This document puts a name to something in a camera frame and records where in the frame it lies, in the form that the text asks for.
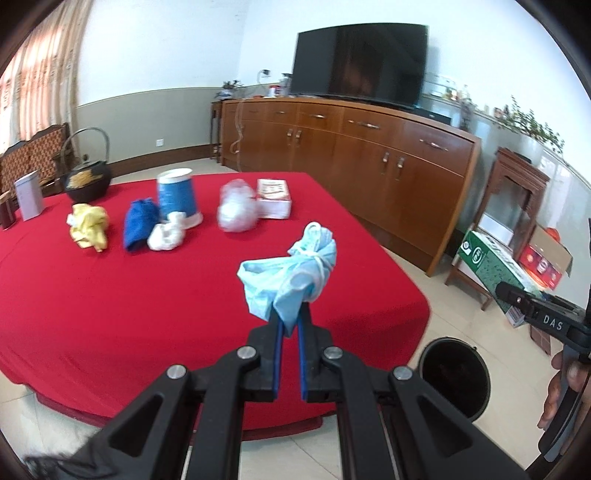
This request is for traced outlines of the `right hand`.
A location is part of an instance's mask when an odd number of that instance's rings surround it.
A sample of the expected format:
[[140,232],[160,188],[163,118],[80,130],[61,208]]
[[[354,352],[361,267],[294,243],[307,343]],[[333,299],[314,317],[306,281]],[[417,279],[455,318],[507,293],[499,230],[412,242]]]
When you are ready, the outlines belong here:
[[581,410],[576,421],[576,427],[580,426],[583,416],[590,409],[590,366],[584,365],[579,361],[573,361],[567,367],[564,367],[563,363],[563,351],[561,351],[551,361],[551,365],[557,370],[557,373],[548,385],[543,413],[538,422],[539,429],[546,429],[558,411],[561,403],[563,380],[568,382],[572,390],[577,393],[583,392]]

